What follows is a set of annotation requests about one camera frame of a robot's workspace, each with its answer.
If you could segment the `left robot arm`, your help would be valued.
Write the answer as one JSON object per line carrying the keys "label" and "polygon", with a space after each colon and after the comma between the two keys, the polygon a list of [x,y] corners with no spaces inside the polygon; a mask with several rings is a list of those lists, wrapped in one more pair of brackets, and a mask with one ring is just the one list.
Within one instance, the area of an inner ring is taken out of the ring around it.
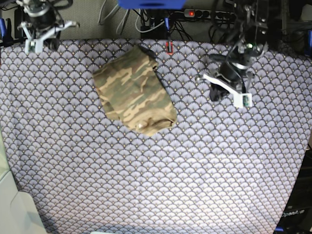
{"label": "left robot arm", "polygon": [[226,41],[233,45],[226,55],[210,54],[209,58],[219,62],[218,69],[202,75],[202,79],[210,83],[209,97],[212,102],[222,100],[225,96],[233,96],[234,107],[252,107],[252,94],[248,91],[255,74],[249,69],[254,61],[268,50],[268,17],[269,2],[267,0],[235,0],[233,10],[234,26],[222,28],[216,22],[214,1],[211,9],[211,21],[217,30],[227,35]]}

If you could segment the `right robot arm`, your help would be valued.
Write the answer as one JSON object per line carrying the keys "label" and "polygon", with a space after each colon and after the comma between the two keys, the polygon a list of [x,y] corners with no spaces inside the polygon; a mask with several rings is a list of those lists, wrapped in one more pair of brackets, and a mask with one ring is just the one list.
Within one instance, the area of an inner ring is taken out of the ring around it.
{"label": "right robot arm", "polygon": [[17,26],[26,36],[25,53],[41,53],[45,47],[56,51],[60,44],[60,34],[70,27],[80,27],[77,21],[64,20],[60,10],[73,5],[69,0],[59,5],[59,0],[18,0],[17,5],[23,8],[26,17]]}

